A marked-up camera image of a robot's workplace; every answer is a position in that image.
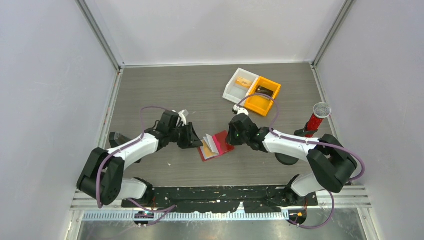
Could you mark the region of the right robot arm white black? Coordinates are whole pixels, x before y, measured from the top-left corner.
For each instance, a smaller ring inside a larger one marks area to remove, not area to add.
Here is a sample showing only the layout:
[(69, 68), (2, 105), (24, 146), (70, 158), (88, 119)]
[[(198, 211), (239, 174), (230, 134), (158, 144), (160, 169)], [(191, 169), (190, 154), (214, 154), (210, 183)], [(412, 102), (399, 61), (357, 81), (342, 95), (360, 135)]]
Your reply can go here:
[(237, 114), (229, 122), (226, 143), (247, 145), (254, 151), (275, 154), (277, 160), (291, 166), (305, 161), (311, 173), (296, 175), (281, 191), (281, 197), (291, 205), (299, 205), (307, 195), (327, 190), (339, 193), (358, 167), (352, 154), (332, 135), (306, 138), (289, 135), (269, 127), (257, 127), (245, 113)]

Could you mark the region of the white plastic bin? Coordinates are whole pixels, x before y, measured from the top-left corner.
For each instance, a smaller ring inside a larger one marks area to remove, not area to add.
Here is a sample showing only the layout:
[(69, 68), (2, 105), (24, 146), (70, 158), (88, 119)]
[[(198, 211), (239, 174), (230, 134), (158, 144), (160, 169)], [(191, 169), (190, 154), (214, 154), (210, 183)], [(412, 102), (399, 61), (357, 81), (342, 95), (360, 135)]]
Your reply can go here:
[[(237, 77), (242, 77), (251, 81), (251, 87), (245, 88), (236, 84)], [(222, 98), (232, 103), (238, 104), (242, 99), (249, 95), (250, 90), (252, 89), (253, 85), (256, 83), (258, 78), (259, 75), (257, 74), (249, 72), (242, 68), (238, 68), (232, 78), (229, 80), (228, 84), (226, 85)]]

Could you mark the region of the orange credit card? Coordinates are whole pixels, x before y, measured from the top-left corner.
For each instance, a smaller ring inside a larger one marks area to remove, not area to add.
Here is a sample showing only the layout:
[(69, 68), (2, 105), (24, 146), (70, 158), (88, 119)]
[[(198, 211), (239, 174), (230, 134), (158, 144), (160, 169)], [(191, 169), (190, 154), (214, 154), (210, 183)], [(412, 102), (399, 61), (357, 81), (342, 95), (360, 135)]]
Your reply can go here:
[(202, 147), (203, 157), (204, 159), (210, 159), (216, 157), (218, 154), (213, 152), (207, 145)]

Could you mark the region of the red microphone on black stand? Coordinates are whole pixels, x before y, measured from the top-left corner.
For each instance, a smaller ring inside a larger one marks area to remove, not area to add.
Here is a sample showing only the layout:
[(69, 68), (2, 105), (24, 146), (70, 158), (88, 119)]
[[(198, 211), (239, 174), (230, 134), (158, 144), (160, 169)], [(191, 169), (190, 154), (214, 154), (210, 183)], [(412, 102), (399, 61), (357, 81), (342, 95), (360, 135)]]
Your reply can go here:
[[(305, 124), (304, 128), (294, 132), (295, 136), (312, 138), (318, 131), (323, 120), (328, 118), (331, 114), (331, 107), (326, 102), (319, 102), (315, 104), (312, 110), (313, 113), (309, 121)], [(275, 157), (281, 164), (285, 166), (292, 166), (299, 161), (297, 158), (280, 153), (276, 153)]]

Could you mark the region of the black card in orange bin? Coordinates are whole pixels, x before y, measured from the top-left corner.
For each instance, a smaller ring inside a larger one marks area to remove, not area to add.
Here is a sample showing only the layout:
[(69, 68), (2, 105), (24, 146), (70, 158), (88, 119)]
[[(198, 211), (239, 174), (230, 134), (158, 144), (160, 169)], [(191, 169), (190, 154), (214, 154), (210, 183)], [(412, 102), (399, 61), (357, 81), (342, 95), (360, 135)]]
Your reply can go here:
[(269, 100), (269, 101), (271, 101), (273, 99), (273, 95), (274, 95), (273, 90), (268, 89), (268, 88), (263, 87), (263, 86), (258, 86), (254, 93), (257, 94), (259, 97), (262, 97), (262, 98)]

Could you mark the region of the aluminium front rail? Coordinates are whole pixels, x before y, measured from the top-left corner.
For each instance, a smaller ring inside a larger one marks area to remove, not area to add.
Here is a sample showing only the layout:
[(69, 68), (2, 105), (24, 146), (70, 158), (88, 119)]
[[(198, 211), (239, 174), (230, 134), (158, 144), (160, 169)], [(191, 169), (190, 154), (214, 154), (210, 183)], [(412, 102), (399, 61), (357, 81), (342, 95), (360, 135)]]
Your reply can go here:
[[(71, 204), (71, 211), (80, 212), (84, 221), (129, 221), (147, 220), (161, 222), (200, 222), (200, 221), (266, 221), (295, 219), (304, 206), (276, 206), (266, 210), (263, 204), (258, 210), (246, 208), (246, 201), (238, 201), (222, 213), (207, 210), (201, 213), (198, 210), (180, 211), (174, 208), (170, 213), (152, 212), (135, 207), (123, 207), (122, 200), (116, 200), (110, 205), (98, 208), (95, 200), (89, 200), (82, 192), (76, 192)], [(340, 193), (329, 194), (327, 191), (318, 191), (309, 198), (308, 210), (325, 210), (335, 212), (337, 209), (371, 208), (371, 201), (362, 186), (347, 186)]]

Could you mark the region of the red card holder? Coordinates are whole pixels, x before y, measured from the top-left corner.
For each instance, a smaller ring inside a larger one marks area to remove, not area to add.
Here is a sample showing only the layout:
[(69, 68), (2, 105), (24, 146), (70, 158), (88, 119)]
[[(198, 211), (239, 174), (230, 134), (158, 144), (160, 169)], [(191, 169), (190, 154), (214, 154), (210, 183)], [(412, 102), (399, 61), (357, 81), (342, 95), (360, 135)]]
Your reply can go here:
[(201, 140), (203, 143), (203, 146), (208, 146), (213, 152), (217, 153), (218, 155), (209, 159), (205, 159), (203, 156), (203, 151), (202, 151), (203, 146), (202, 146), (198, 148), (198, 152), (199, 152), (201, 160), (203, 162), (206, 162), (208, 160), (220, 157), (222, 155), (225, 155), (233, 151), (235, 147), (226, 143), (227, 136), (228, 136), (228, 132), (226, 130), (218, 132), (214, 135), (206, 134)]

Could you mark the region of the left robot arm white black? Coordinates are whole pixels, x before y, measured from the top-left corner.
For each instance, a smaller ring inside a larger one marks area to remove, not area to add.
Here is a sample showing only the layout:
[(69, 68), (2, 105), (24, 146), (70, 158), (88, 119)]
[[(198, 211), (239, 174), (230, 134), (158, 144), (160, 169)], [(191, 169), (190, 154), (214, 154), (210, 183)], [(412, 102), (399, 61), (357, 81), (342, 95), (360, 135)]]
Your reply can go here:
[(93, 149), (77, 181), (76, 188), (96, 200), (97, 206), (108, 206), (115, 200), (132, 201), (148, 207), (154, 199), (153, 185), (139, 177), (124, 178), (124, 171), (142, 158), (157, 153), (170, 143), (180, 149), (203, 146), (192, 122), (187, 121), (187, 110), (165, 110), (154, 126), (140, 136), (112, 148)]

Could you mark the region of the orange plastic bin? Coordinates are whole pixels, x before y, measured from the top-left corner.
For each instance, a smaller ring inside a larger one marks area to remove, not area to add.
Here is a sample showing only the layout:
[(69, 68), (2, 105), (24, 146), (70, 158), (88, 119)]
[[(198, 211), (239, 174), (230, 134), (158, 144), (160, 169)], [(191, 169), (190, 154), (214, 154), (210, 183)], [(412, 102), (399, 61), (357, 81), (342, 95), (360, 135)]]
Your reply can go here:
[(244, 107), (263, 117), (270, 112), (282, 85), (263, 76), (259, 76), (248, 92), (249, 98), (244, 101)]

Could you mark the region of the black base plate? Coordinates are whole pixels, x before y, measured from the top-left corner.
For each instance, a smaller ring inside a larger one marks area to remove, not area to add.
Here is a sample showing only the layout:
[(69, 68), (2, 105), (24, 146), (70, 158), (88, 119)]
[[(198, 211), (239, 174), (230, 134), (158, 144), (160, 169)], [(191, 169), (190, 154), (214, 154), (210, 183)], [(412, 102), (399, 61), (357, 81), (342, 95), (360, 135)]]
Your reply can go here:
[(145, 208), (167, 209), (174, 213), (234, 213), (243, 207), (247, 213), (276, 213), (281, 207), (316, 207), (316, 194), (291, 203), (283, 197), (281, 185), (192, 186), (149, 188), (141, 199), (134, 201)]

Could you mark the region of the orange card in white bin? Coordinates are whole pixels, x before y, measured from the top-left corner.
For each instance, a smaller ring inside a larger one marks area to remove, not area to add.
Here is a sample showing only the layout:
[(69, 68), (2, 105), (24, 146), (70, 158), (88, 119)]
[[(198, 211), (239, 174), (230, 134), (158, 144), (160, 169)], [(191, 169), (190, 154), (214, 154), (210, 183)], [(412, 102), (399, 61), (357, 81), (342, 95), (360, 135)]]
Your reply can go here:
[(235, 83), (239, 86), (249, 89), (253, 84), (250, 80), (245, 79), (243, 77), (237, 77)]

